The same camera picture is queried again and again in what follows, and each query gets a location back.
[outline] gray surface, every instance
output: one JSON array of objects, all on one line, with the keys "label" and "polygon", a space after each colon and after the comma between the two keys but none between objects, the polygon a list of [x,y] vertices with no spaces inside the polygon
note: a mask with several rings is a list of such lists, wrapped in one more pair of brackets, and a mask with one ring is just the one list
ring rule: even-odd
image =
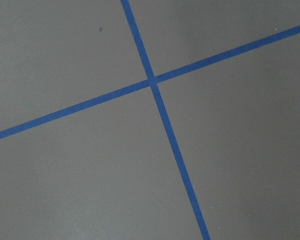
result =
[{"label": "gray surface", "polygon": [[300,25],[300,0],[131,0],[155,75]]},{"label": "gray surface", "polygon": [[201,239],[156,116],[147,88],[0,140],[0,240]]},{"label": "gray surface", "polygon": [[0,0],[0,130],[144,79],[119,1]]},{"label": "gray surface", "polygon": [[211,239],[300,240],[300,35],[159,87]]}]

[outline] blue tape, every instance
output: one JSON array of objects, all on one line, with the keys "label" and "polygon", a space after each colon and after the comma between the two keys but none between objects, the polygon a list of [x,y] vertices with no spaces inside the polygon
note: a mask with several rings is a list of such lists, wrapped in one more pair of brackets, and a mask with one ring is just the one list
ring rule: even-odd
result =
[{"label": "blue tape", "polygon": [[268,44],[272,44],[274,42],[280,41],[282,39],[286,39],[288,37],[291,37],[291,36],[294,36],[294,35],[297,35],[297,34],[300,34],[300,25],[296,26],[296,27],[293,27],[293,28],[290,28],[290,29],[285,30],[285,31],[278,32],[274,35],[270,35],[270,36],[261,38],[259,40],[250,42],[248,44],[233,48],[231,50],[224,51],[224,52],[219,53],[217,55],[210,56],[210,57],[202,59],[200,61],[193,62],[193,63],[188,64],[186,66],[182,66],[182,67],[179,67],[177,69],[168,71],[166,73],[158,75],[155,79],[156,79],[157,83],[161,83],[163,81],[178,77],[178,76],[183,75],[183,74],[187,74],[189,72],[204,68],[206,66],[221,62],[223,60],[226,60],[226,59],[232,58],[234,56],[249,52],[251,50],[263,47],[263,46],[268,45]]},{"label": "blue tape", "polygon": [[144,43],[142,41],[140,32],[138,30],[138,26],[135,20],[135,17],[133,15],[132,9],[130,7],[129,1],[128,0],[121,0],[121,4],[123,7],[123,10],[125,12],[126,15],[126,19],[128,21],[136,48],[139,52],[140,58],[141,58],[141,62],[143,64],[144,70],[145,70],[145,74],[148,78],[151,90],[152,90],[152,94],[156,103],[156,106],[158,108],[158,111],[160,113],[161,119],[162,119],[162,123],[166,132],[166,135],[168,137],[168,140],[170,142],[170,146],[172,148],[173,151],[173,155],[175,158],[175,161],[177,163],[179,172],[181,174],[181,178],[184,184],[184,187],[186,189],[187,195],[189,197],[196,221],[198,223],[202,238],[204,240],[210,240],[210,236],[209,236],[209,232],[204,220],[204,217],[202,215],[194,188],[191,184],[190,178],[189,178],[189,174],[185,165],[185,162],[183,160],[182,154],[180,152],[179,146],[178,146],[178,142],[174,133],[174,130],[172,128],[164,101],[162,99],[160,90],[158,88],[157,82],[156,82],[156,78],[154,76],[154,72],[152,70]]},{"label": "blue tape", "polygon": [[51,122],[53,120],[62,118],[64,116],[82,111],[84,109],[91,108],[91,107],[96,106],[98,104],[110,101],[112,99],[116,99],[118,97],[130,94],[130,93],[133,93],[135,91],[144,89],[146,87],[149,87],[149,82],[148,82],[148,80],[143,80],[143,81],[140,81],[138,83],[120,88],[116,91],[112,91],[112,92],[109,92],[107,94],[104,94],[104,95],[92,98],[90,100],[78,103],[76,105],[69,106],[69,107],[61,109],[59,111],[55,111],[53,113],[41,116],[41,117],[33,119],[31,121],[27,121],[27,122],[22,123],[20,125],[13,126],[13,127],[8,128],[6,130],[0,131],[0,139],[9,137],[11,135],[14,135],[14,134],[17,134],[17,133],[20,133],[20,132],[23,132],[25,130],[34,128],[36,126]]}]

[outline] blue tape strip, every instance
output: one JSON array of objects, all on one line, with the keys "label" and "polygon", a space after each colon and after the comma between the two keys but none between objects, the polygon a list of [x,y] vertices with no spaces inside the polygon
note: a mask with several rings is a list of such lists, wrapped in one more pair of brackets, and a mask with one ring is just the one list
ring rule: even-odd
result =
[{"label": "blue tape strip", "polygon": [[297,34],[300,34],[300,25],[296,26],[296,27],[293,27],[293,28],[290,28],[288,30],[282,31],[282,32],[278,32],[274,35],[270,35],[270,36],[261,38],[259,40],[250,42],[248,44],[233,48],[231,50],[224,51],[222,53],[219,53],[217,55],[202,59],[200,61],[196,61],[196,62],[191,63],[189,65],[182,66],[182,67],[179,67],[177,69],[168,71],[166,73],[158,75],[155,79],[156,79],[157,83],[160,83],[160,82],[178,77],[180,75],[187,74],[189,72],[204,68],[206,66],[221,62],[223,60],[232,58],[234,56],[249,52],[251,50],[263,47],[265,45],[272,44],[272,43],[277,42],[279,40],[286,39],[288,37],[291,37],[291,36],[294,36],[294,35],[297,35]]},{"label": "blue tape strip", "polygon": [[196,221],[198,223],[202,238],[204,240],[210,240],[209,232],[208,232],[204,217],[202,215],[202,212],[201,212],[201,209],[200,209],[200,206],[199,206],[194,188],[191,184],[185,162],[184,162],[183,157],[181,155],[181,152],[180,152],[180,149],[179,149],[179,146],[178,146],[178,142],[177,142],[174,130],[172,128],[172,125],[171,125],[171,122],[170,122],[170,119],[169,119],[164,101],[162,99],[160,90],[159,90],[158,85],[156,83],[156,79],[155,79],[155,76],[154,76],[154,73],[153,73],[153,70],[152,70],[152,67],[151,67],[151,64],[150,64],[145,46],[143,44],[140,32],[138,30],[138,26],[137,26],[135,17],[133,15],[132,9],[130,7],[129,1],[128,0],[121,0],[121,4],[122,4],[122,7],[124,9],[124,12],[125,12],[126,19],[128,21],[130,30],[132,32],[132,36],[133,36],[133,39],[135,41],[136,48],[139,52],[139,55],[140,55],[140,58],[141,58],[146,76],[148,77],[148,81],[149,81],[149,84],[150,84],[150,87],[151,87],[151,90],[152,90],[152,93],[153,93],[153,97],[155,99],[155,103],[156,103],[157,108],[159,110],[165,132],[166,132],[168,140],[170,142],[170,146],[172,148],[173,155],[174,155],[175,161],[177,163],[179,172],[181,174],[181,178],[182,178],[184,187],[185,187],[186,192],[188,194],[188,197],[189,197],[189,200],[190,200],[190,203],[191,203]]},{"label": "blue tape strip", "polygon": [[133,93],[135,91],[138,91],[138,90],[141,90],[141,89],[144,89],[144,88],[147,88],[147,87],[149,87],[149,81],[148,80],[143,80],[143,81],[140,81],[138,83],[135,83],[135,84],[123,87],[121,89],[118,89],[116,91],[112,91],[112,92],[109,92],[107,94],[104,94],[104,95],[92,98],[90,100],[78,103],[76,105],[69,106],[69,107],[61,109],[59,111],[55,111],[53,113],[41,116],[41,117],[33,119],[31,121],[27,121],[27,122],[22,123],[20,125],[13,126],[13,127],[8,128],[6,130],[0,131],[0,139],[9,137],[11,135],[14,135],[14,134],[17,134],[17,133],[20,133],[20,132],[23,132],[25,130],[34,128],[36,126],[51,122],[53,120],[62,118],[64,116],[79,112],[81,110],[91,108],[91,107],[96,106],[98,104],[110,101],[112,99],[116,99],[118,97]]}]

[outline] gray floor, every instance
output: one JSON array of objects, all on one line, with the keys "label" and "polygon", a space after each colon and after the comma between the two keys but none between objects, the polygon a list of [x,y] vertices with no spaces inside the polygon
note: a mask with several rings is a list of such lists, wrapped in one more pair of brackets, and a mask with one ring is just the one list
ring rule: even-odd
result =
[{"label": "gray floor", "polygon": [[[131,0],[155,75],[300,1]],[[0,0],[0,131],[145,80],[120,1]],[[159,84],[213,240],[300,240],[300,34]],[[0,240],[202,239],[149,88],[0,140]]]}]

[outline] blue line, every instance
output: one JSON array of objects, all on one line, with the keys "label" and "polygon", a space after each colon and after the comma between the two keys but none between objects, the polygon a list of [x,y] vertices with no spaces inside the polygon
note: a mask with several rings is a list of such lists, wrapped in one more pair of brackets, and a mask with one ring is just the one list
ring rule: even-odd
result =
[{"label": "blue line", "polygon": [[232,58],[234,56],[249,52],[251,50],[263,47],[268,44],[272,44],[274,42],[277,42],[282,39],[286,39],[288,37],[291,37],[291,36],[294,36],[297,34],[300,34],[300,25],[290,28],[288,30],[282,31],[282,32],[278,32],[274,35],[270,35],[270,36],[261,38],[259,40],[250,42],[248,44],[233,48],[231,50],[224,51],[217,55],[210,56],[210,57],[202,59],[200,61],[193,62],[189,65],[182,66],[177,69],[168,71],[166,73],[158,75],[155,79],[156,79],[157,83],[161,83],[163,81],[178,77],[183,74],[187,74],[189,72],[204,68],[206,66],[221,62],[223,60],[226,60],[226,59]]},{"label": "blue line", "polygon": [[185,187],[186,192],[188,194],[188,197],[189,197],[189,200],[190,200],[190,203],[191,203],[196,221],[198,223],[202,238],[204,240],[210,240],[209,232],[208,232],[204,217],[202,215],[202,212],[201,212],[201,209],[200,209],[200,206],[199,206],[194,188],[191,184],[185,162],[184,162],[182,154],[180,152],[178,142],[177,142],[174,130],[172,128],[172,125],[171,125],[171,122],[170,122],[170,119],[169,119],[164,101],[162,99],[160,90],[159,90],[158,85],[156,83],[156,78],[154,76],[154,73],[153,73],[153,70],[152,70],[152,67],[151,67],[151,64],[150,64],[145,46],[143,44],[140,32],[138,30],[138,26],[137,26],[135,17],[133,15],[132,9],[130,7],[129,1],[128,0],[121,0],[121,4],[122,4],[122,7],[124,9],[126,19],[128,21],[133,39],[135,41],[136,48],[139,52],[139,55],[140,55],[140,58],[141,58],[146,76],[148,78],[148,81],[149,81],[149,84],[150,84],[150,87],[151,87],[151,90],[152,90],[153,97],[155,99],[156,106],[159,110],[165,132],[166,132],[168,140],[170,142],[170,146],[172,148],[173,155],[174,155],[175,161],[177,163],[179,172],[181,174],[181,178],[182,178],[184,187]]},{"label": "blue line", "polygon": [[11,135],[14,135],[14,134],[17,134],[17,133],[20,133],[20,132],[23,132],[25,130],[34,128],[36,126],[51,122],[53,120],[62,118],[64,116],[79,112],[81,110],[91,108],[93,106],[99,105],[101,103],[110,101],[112,99],[116,99],[118,97],[133,93],[135,91],[138,91],[138,90],[141,90],[141,89],[144,89],[144,88],[147,88],[147,87],[149,87],[148,80],[143,80],[143,81],[140,81],[138,83],[120,88],[116,91],[112,91],[112,92],[109,92],[107,94],[104,94],[104,95],[92,98],[90,100],[78,103],[76,105],[69,106],[69,107],[61,109],[59,111],[55,111],[53,113],[41,116],[41,117],[33,119],[31,121],[27,121],[27,122],[22,123],[20,125],[13,126],[13,127],[8,128],[6,130],[0,131],[0,139],[9,137]]}]

